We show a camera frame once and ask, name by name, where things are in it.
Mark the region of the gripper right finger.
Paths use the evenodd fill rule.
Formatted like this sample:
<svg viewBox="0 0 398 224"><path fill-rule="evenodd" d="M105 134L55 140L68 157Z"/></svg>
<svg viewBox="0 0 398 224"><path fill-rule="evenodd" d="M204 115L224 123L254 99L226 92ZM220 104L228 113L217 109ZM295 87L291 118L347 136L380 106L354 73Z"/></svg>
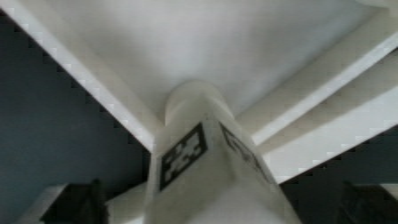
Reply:
<svg viewBox="0 0 398 224"><path fill-rule="evenodd" d="M398 224L398 199L380 185L343 183L334 224Z"/></svg>

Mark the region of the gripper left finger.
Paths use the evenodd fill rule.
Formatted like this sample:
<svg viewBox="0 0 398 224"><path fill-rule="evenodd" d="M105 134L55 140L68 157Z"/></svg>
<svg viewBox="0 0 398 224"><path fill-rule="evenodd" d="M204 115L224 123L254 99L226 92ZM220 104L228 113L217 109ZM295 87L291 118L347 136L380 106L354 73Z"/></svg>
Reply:
<svg viewBox="0 0 398 224"><path fill-rule="evenodd" d="M16 224L108 224L101 181L50 186Z"/></svg>

